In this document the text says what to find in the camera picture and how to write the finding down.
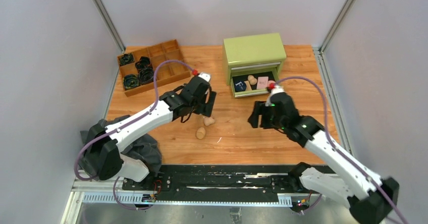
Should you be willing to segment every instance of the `cable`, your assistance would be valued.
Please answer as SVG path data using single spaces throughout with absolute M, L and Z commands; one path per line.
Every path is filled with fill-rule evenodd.
M 312 195 L 312 190 L 310 191 L 310 193 L 309 193 L 309 196 L 308 196 L 308 205 L 310 206 L 310 196 Z
M 120 200 L 119 200 L 118 196 L 116 195 L 116 184 L 118 183 L 119 178 L 120 178 L 120 177 L 118 177 L 118 178 L 115 180 L 115 183 L 113 184 L 113 197 L 115 198 L 116 203 L 118 203 L 121 207 L 123 207 L 123 208 L 125 208 L 125 209 L 127 209 L 127 210 L 147 210 L 147 209 L 149 209 L 150 207 L 152 207 L 152 206 L 153 206 L 153 205 L 150 205 L 150 206 L 148 206 L 148 207 L 141 207 L 141 208 L 138 208 L 138 207 L 129 207 L 129 206 L 127 206 L 127 205 L 124 205 L 122 202 L 120 202 Z
M 337 153 L 339 155 L 341 155 L 344 159 L 346 159 L 352 166 L 354 166 L 358 171 L 361 172 L 361 174 L 368 180 L 370 180 L 370 182 L 376 187 L 377 190 L 379 190 L 379 192 L 382 194 L 382 196 L 387 200 L 387 202 L 390 204 L 390 206 L 393 208 L 393 210 L 397 213 L 397 215 L 400 217 L 401 221 L 404 224 L 408 224 L 409 222 L 406 220 L 406 218 L 404 217 L 404 215 L 401 213 L 401 211 L 398 209 L 398 207 L 394 204 L 394 202 L 391 200 L 391 198 L 385 193 L 385 191 L 376 183 L 376 181 L 374 181 L 358 164 L 356 164 L 352 159 L 350 159 L 347 155 L 345 155 L 332 141 L 330 133 L 329 133 L 329 125 L 328 125 L 328 114 L 327 114 L 327 100 L 326 97 L 323 93 L 323 91 L 320 89 L 320 87 L 313 82 L 312 80 L 305 78 L 305 77 L 301 77 L 301 76 L 291 76 L 291 77 L 286 77 L 283 78 L 279 81 L 276 82 L 276 84 L 279 84 L 281 82 L 284 82 L 286 80 L 289 79 L 302 79 L 305 80 L 307 82 L 309 82 L 310 84 L 312 84 L 319 92 L 319 94 L 321 95 L 321 98 L 323 100 L 323 105 L 324 105 L 324 128 L 325 128 L 325 133 L 326 133 L 326 137 L 327 140 L 329 142 L 329 144 L 331 145 L 332 148 L 334 148 Z M 319 200 L 321 199 L 321 194 L 319 195 L 318 199 L 315 201 L 315 203 L 313 205 L 311 205 L 308 209 L 306 209 L 306 211 L 310 210 L 311 207 L 314 207 Z
M 321 200 L 322 197 L 323 197 L 323 195 L 319 194 L 319 196 L 316 199 L 316 201 L 312 205 L 310 205 L 306 210 L 301 211 L 301 212 L 292 212 L 292 213 L 300 215 L 300 216 L 305 215 L 305 213 L 307 213 L 308 211 L 310 211 L 311 209 L 313 209 L 318 204 L 318 202 Z
M 85 144 L 85 145 L 83 146 L 83 148 L 82 148 L 82 149 L 80 149 L 79 153 L 77 154 L 77 158 L 76 158 L 76 160 L 74 161 L 74 174 L 76 175 L 76 177 L 77 177 L 78 179 L 80 179 L 80 180 L 82 180 L 82 181 L 88 181 L 88 180 L 92 180 L 92 179 L 94 179 L 94 178 L 96 177 L 96 175 L 95 175 L 95 176 L 90 176 L 90 177 L 88 177 L 88 178 L 85 178 L 85 177 L 82 177 L 82 176 L 79 174 L 79 160 L 80 160 L 80 158 L 82 157 L 82 155 L 84 154 L 84 152 L 85 152 L 85 151 L 86 151 L 90 146 L 92 146 L 95 142 L 99 141 L 100 139 L 102 139 L 102 138 L 104 138 L 104 137 L 107 137 L 107 136 L 110 136 L 111 134 L 118 132 L 118 130 L 120 131 L 120 130 L 124 129 L 125 127 L 127 127 L 127 126 L 129 126 L 129 125 L 131 125 L 131 124 L 133 124 L 133 123 L 135 123 L 135 122 L 137 122 L 137 121 L 141 120 L 142 118 L 144 118 L 144 117 L 146 117 L 147 115 L 151 114 L 151 112 L 156 108 L 156 106 L 157 106 L 157 102 L 159 101 L 159 92 L 157 91 L 157 81 L 156 81 L 157 72 L 158 72 L 159 68 L 160 68 L 161 66 L 163 66 L 164 64 L 167 64 L 167 63 L 173 63 L 173 62 L 180 63 L 180 64 L 182 64 L 182 65 L 184 65 L 184 66 L 188 67 L 188 68 L 192 71 L 192 73 L 193 73 L 194 75 L 195 75 L 195 74 L 197 74 L 197 71 L 196 71 L 196 70 L 193 70 L 193 68 L 192 68 L 192 67 L 190 67 L 189 65 L 187 65 L 186 63 L 184 63 L 184 62 L 182 62 L 182 61 L 180 61 L 180 60 L 166 60 L 166 61 L 164 61 L 163 63 L 159 64 L 159 66 L 157 66 L 157 67 L 156 67 L 156 70 L 154 71 L 154 76 L 153 76 L 153 87 L 154 87 L 154 93 L 155 93 L 155 100 L 154 100 L 153 106 L 152 106 L 148 111 L 146 111 L 144 114 L 142 114 L 141 116 L 139 116 L 139 117 L 137 117 L 137 118 L 135 118 L 135 119 L 133 119 L 133 120 L 131 120 L 131 121 L 129 121 L 129 122 L 127 122 L 127 123 L 123 124 L 123 125 L 121 125 L 120 127 L 116 128 L 116 129 L 113 129 L 113 130 L 111 130 L 111 131 L 109 131 L 109 132 L 106 132 L 106 133 L 104 133 L 104 134 L 102 134 L 102 135 L 100 135 L 100 136 L 98 136 L 98 137 L 96 137 L 96 138 L 92 139 L 92 140 L 91 140 L 90 142 L 88 142 L 87 144 Z
M 155 181 L 155 184 L 156 184 L 156 182 L 159 182 L 159 183 L 160 183 L 160 185 L 159 185 L 159 190 L 157 191 L 157 193 L 159 194 L 159 193 L 161 192 L 161 190 L 162 190 L 162 181 L 160 181 L 160 180 L 156 180 L 156 181 Z
M 156 189 L 157 189 L 157 184 L 156 184 L 156 182 L 153 182 L 153 183 L 154 183 L 154 190 L 153 190 L 153 196 L 154 196 L 155 192 L 157 192 L 157 191 L 156 191 Z

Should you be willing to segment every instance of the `open drawer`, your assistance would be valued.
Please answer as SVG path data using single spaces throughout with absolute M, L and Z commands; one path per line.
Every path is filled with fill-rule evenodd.
M 264 89 L 257 89 L 257 84 L 251 85 L 251 89 L 246 89 L 245 91 L 235 92 L 235 83 L 248 81 L 248 75 L 254 76 L 258 79 L 259 77 L 268 77 L 269 80 L 278 81 L 278 72 L 275 67 L 262 67 L 258 69 L 245 69 L 245 70 L 233 70 L 231 73 L 230 87 L 232 89 L 232 94 L 235 98 L 267 94 L 268 91 Z

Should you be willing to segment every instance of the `white wall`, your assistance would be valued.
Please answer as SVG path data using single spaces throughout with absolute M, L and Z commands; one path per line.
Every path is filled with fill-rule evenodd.
M 181 45 L 280 32 L 285 44 L 319 46 L 345 0 L 102 0 L 126 45 Z
M 92 0 L 0 0 L 0 223 L 59 223 L 118 53 Z
M 356 0 L 326 51 L 352 149 L 398 180 L 410 223 L 428 219 L 427 9 L 427 0 Z

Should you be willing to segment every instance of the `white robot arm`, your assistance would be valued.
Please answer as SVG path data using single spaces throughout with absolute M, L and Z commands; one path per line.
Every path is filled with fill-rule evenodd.
M 111 134 L 93 143 L 79 160 L 79 165 L 99 180 L 120 176 L 141 182 L 149 173 L 147 166 L 121 153 L 139 137 L 178 118 L 184 123 L 191 114 L 210 117 L 216 98 L 210 80 L 210 74 L 200 73 L 188 84 L 164 93 L 157 102 L 121 122 L 105 128 L 100 124 L 92 126 L 86 144 L 106 132 Z
M 248 122 L 257 128 L 276 129 L 320 157 L 341 179 L 325 175 L 306 163 L 299 163 L 289 175 L 295 179 L 296 189 L 314 190 L 350 209 L 360 223 L 380 223 L 392 210 L 377 186 L 397 203 L 399 185 L 393 178 L 382 179 L 351 154 L 345 151 L 324 127 L 310 116 L 301 116 L 292 98 L 275 85 L 266 101 L 256 101 Z

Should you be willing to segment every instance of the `wooden tabletop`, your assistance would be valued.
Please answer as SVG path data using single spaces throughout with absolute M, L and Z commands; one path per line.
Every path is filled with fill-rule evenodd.
M 127 51 L 141 48 L 129 46 Z M 284 46 L 287 59 L 280 78 L 304 76 L 323 87 L 311 46 Z M 149 134 L 158 141 L 164 164 L 309 164 L 323 163 L 321 159 L 285 135 L 270 129 L 253 129 L 247 123 L 255 100 L 266 100 L 267 94 L 235 99 L 226 85 L 222 68 L 221 46 L 182 46 L 185 61 L 199 72 L 211 74 L 212 90 L 217 98 L 212 111 L 216 123 L 206 128 L 206 136 L 199 140 L 196 130 L 203 126 L 202 116 L 192 115 L 186 123 L 174 121 L 160 126 Z M 159 94 L 170 91 L 189 79 L 159 87 Z M 310 115 L 321 124 L 323 104 L 317 90 L 302 80 L 283 83 L 293 97 L 301 115 Z M 118 76 L 107 119 L 132 115 L 154 101 L 154 90 L 126 97 L 122 79 Z M 331 135 L 338 140 L 336 127 L 329 110 Z

